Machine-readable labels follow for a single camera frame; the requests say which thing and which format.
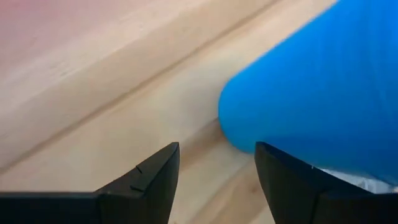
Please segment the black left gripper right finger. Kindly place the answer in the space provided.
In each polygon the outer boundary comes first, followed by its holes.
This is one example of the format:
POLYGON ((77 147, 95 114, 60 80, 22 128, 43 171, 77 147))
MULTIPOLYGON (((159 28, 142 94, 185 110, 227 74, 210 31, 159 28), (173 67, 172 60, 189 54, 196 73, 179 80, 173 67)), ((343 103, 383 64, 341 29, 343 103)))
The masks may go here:
POLYGON ((374 194, 265 142, 256 169, 275 224, 398 224, 398 194, 374 194))

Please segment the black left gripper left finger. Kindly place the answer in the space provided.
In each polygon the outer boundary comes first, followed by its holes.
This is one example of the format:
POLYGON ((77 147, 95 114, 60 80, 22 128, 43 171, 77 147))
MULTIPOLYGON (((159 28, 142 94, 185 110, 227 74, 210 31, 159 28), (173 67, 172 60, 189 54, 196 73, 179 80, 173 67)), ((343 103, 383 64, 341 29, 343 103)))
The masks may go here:
POLYGON ((179 165, 171 142, 94 192, 0 192, 0 224, 168 224, 179 165))

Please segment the blue plastic squeeze bottle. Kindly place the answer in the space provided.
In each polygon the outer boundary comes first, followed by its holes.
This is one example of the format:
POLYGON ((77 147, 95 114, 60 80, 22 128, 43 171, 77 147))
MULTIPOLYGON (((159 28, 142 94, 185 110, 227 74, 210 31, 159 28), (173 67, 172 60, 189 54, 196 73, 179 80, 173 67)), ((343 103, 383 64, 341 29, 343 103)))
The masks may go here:
POLYGON ((242 151, 398 185, 398 0, 338 0, 233 77, 218 117, 242 151))

